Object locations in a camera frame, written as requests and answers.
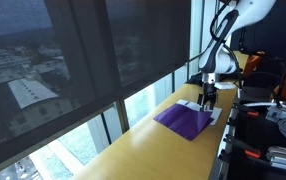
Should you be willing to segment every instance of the purple towel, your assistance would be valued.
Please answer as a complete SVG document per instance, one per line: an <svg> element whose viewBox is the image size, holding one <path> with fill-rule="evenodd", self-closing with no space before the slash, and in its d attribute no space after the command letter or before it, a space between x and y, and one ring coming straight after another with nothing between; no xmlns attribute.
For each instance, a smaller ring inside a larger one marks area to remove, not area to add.
<svg viewBox="0 0 286 180"><path fill-rule="evenodd" d="M155 116L154 120L192 141L213 121L211 114L212 112L194 111L181 104L174 104Z"/></svg>

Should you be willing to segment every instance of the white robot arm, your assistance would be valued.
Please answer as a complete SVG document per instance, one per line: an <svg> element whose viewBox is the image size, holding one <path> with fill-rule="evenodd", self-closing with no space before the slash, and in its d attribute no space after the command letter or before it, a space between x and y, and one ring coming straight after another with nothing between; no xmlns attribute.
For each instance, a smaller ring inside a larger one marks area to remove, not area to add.
<svg viewBox="0 0 286 180"><path fill-rule="evenodd" d="M217 99L216 87L219 74L235 72L236 62L223 51L226 39L237 29L252 25L262 20L271 10L276 0L239 0L236 7L221 21L205 52L199 59L199 68L202 72L203 95L199 96L198 103L202 110L209 101L213 109Z"/></svg>

